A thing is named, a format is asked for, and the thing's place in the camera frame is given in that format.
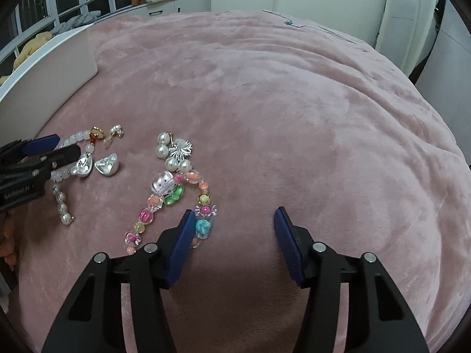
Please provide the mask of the left hand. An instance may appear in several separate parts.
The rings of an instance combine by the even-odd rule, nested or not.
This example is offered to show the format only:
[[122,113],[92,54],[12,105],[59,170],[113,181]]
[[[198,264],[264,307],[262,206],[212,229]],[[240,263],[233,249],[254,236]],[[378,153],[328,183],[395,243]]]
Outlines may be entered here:
[[0,257],[10,267],[18,263],[18,255],[15,249],[15,224],[13,218],[8,214],[1,214],[1,245]]

